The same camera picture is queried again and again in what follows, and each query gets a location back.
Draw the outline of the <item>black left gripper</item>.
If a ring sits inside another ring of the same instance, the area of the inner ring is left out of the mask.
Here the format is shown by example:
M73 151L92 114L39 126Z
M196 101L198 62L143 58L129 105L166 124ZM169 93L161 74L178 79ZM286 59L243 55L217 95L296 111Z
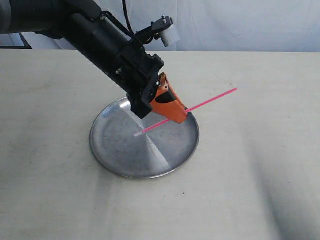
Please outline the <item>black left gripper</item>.
M130 110L137 117L143 119L153 111L175 123L187 119L187 108L173 90L167 75L163 72L158 77L164 66L159 56L146 53L143 44L137 40L108 40L104 47L107 54L104 73L126 92Z

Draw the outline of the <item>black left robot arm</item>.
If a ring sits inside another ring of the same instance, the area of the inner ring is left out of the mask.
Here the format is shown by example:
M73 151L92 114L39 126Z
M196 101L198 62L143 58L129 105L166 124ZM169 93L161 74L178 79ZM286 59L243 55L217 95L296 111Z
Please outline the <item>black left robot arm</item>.
M145 50L153 40L165 46L178 41L169 16L133 32L93 0L3 0L0 32L65 39L126 92L139 118L154 112L179 124L187 119L185 105L161 72L164 61Z

